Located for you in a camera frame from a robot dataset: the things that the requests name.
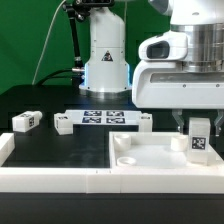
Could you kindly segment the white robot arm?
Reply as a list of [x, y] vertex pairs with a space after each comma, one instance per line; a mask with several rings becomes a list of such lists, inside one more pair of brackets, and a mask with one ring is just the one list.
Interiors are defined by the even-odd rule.
[[[216, 109], [224, 124], [224, 0], [148, 0], [171, 18], [170, 29], [139, 46], [132, 102], [138, 108], [170, 109], [179, 126], [184, 109]], [[91, 57], [83, 89], [98, 95], [118, 92], [128, 83], [124, 27], [112, 13], [91, 15]]]

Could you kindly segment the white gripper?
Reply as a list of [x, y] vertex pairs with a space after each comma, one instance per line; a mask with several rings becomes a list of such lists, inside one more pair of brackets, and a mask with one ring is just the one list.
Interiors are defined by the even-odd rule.
[[138, 108], [173, 109], [177, 129], [183, 132], [181, 109], [219, 109], [215, 133], [224, 123], [224, 72], [185, 72], [182, 60], [188, 53], [184, 33], [168, 31], [139, 46], [141, 61], [132, 83], [132, 101]]

